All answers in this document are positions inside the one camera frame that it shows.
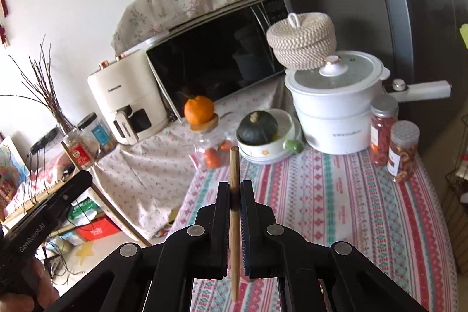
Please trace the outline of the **person's left hand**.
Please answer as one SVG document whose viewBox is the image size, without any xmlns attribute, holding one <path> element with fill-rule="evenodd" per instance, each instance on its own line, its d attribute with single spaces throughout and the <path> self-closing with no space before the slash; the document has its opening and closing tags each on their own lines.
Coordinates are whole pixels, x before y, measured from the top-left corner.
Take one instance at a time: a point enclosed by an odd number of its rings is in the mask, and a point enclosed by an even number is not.
<svg viewBox="0 0 468 312">
<path fill-rule="evenodd" d="M 34 279 L 35 295 L 6 293 L 1 296 L 1 311 L 30 312 L 35 311 L 37 306 L 45 311 L 59 298 L 59 292 L 52 285 L 44 265 L 33 257 L 30 266 Z"/>
</svg>

